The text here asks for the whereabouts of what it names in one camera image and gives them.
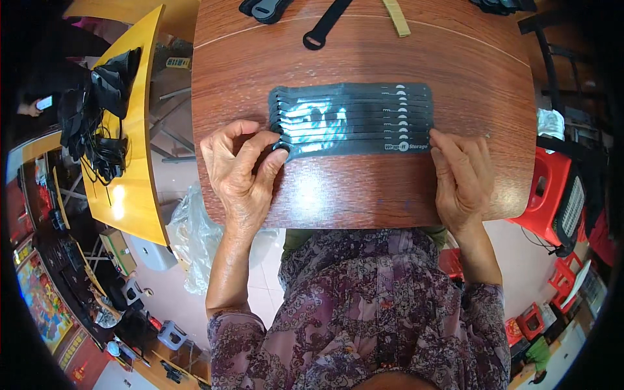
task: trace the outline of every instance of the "fingernail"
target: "fingernail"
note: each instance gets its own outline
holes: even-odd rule
[[[278,149],[275,151],[277,154],[277,161],[283,163],[288,158],[288,151],[286,149]]]
[[[444,156],[442,156],[442,152],[440,151],[440,149],[433,147],[431,148],[431,158],[433,158],[434,164],[437,165],[439,162],[442,161],[442,158],[444,158]]]

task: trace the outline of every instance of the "beige strap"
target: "beige strap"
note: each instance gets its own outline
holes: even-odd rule
[[[396,27],[396,32],[399,33],[399,37],[403,38],[410,35],[412,32],[409,30],[409,26],[407,26],[405,16],[403,16],[403,11],[401,11],[399,3],[396,0],[383,0],[383,2],[388,9],[388,13],[390,13],[390,17],[392,18],[394,27]]]

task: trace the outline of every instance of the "stool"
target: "stool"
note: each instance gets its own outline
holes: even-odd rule
[[[562,307],[562,304],[572,292],[572,286],[577,279],[576,274],[570,269],[573,261],[576,261],[580,268],[583,268],[583,263],[578,258],[577,254],[572,252],[565,259],[557,258],[557,260],[555,260],[555,274],[548,280],[548,283],[557,290],[557,295],[552,299],[552,303],[554,303],[563,314],[568,312],[576,300],[576,298],[572,298],[567,305]]]
[[[135,278],[130,278],[122,287],[121,292],[124,294],[128,306],[132,305],[143,296],[143,290],[141,290]]]
[[[464,279],[464,270],[459,262],[461,250],[459,248],[443,249],[440,251],[438,266],[449,275],[449,278],[460,277]]]
[[[524,313],[517,317],[515,321],[518,323],[522,334],[524,334],[529,341],[533,340],[544,330],[544,320],[535,302],[533,302]]]
[[[158,332],[158,339],[167,348],[177,351],[188,339],[188,336],[173,321],[168,320],[162,323],[162,328]]]
[[[509,348],[513,347],[515,343],[518,343],[524,337],[520,331],[518,323],[513,318],[510,318],[507,322],[505,322],[505,333],[507,333]]]
[[[536,147],[529,203],[521,216],[508,221],[517,223],[552,245],[561,245],[552,228],[552,221],[559,208],[571,164],[570,158],[564,154],[548,154],[543,148]]]

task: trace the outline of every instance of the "floral pattern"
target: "floral pattern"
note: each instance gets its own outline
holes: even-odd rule
[[[350,389],[401,371],[439,389],[506,389],[501,286],[462,293],[417,228],[331,230],[283,259],[285,301],[208,322],[215,389]]]

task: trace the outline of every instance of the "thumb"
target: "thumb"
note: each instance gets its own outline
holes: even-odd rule
[[[274,150],[266,156],[258,168],[258,175],[256,176],[256,182],[262,186],[273,188],[273,182],[277,173],[280,171],[284,162],[288,158],[288,151],[285,149]]]
[[[449,162],[437,147],[431,148],[431,158],[436,166],[437,186],[443,192],[455,192],[455,177]]]

